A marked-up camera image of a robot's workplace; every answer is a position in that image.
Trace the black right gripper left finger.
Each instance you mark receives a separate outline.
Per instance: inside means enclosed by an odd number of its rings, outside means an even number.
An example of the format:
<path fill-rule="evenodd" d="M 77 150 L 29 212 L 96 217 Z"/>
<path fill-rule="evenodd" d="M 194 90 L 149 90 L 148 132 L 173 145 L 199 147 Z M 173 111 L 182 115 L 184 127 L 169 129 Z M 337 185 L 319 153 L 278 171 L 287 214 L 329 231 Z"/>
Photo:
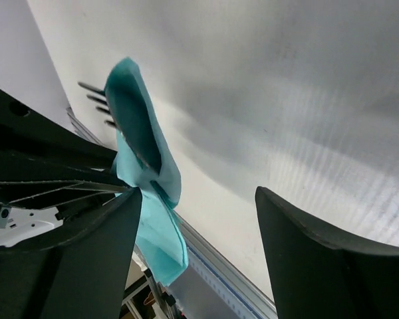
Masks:
<path fill-rule="evenodd" d="M 139 189 L 52 231 L 0 247 L 0 318 L 117 318 L 140 219 Z"/>

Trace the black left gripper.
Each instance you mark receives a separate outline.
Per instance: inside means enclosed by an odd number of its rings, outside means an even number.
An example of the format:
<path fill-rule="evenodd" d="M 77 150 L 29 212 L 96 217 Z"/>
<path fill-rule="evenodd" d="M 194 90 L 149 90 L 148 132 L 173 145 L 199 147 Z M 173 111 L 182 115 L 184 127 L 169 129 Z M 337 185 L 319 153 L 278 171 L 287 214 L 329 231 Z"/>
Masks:
<path fill-rule="evenodd" d="M 0 89 L 0 246 L 60 227 L 56 206 L 124 193 L 110 172 L 115 155 Z"/>

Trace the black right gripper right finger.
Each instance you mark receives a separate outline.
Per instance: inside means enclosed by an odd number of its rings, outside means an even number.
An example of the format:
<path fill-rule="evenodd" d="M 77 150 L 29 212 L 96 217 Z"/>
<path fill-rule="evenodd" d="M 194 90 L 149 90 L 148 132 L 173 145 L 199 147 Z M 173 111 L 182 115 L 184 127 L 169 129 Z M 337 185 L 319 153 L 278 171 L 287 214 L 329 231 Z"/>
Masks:
<path fill-rule="evenodd" d="M 265 187 L 255 192 L 280 318 L 399 318 L 399 247 L 344 231 Z"/>

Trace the silver fork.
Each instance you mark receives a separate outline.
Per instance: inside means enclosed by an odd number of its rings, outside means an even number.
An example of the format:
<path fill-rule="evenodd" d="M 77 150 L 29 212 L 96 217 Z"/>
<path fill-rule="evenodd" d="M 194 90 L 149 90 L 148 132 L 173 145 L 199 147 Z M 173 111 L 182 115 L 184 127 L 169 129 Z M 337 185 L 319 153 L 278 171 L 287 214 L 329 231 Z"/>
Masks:
<path fill-rule="evenodd" d="M 146 103 L 132 93 L 124 93 L 117 99 L 122 103 L 122 107 L 110 107 L 105 90 L 83 82 L 79 82 L 78 85 L 89 91 L 86 97 L 96 103 L 95 108 L 98 112 L 109 117 L 104 123 L 122 134 L 141 165 L 159 174 L 162 157 L 154 137 Z"/>

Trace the light blue paper napkin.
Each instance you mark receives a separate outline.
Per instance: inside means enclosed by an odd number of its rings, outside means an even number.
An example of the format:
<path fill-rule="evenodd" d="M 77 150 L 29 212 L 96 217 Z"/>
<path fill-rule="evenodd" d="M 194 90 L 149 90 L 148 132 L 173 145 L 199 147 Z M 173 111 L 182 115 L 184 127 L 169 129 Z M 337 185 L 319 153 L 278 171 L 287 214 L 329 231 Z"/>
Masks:
<path fill-rule="evenodd" d="M 113 169 L 119 179 L 142 193 L 136 245 L 156 281 L 169 286 L 189 264 L 174 211 L 182 193 L 180 171 L 140 69 L 131 58 L 122 59 L 110 71 L 104 92 L 117 130 Z"/>

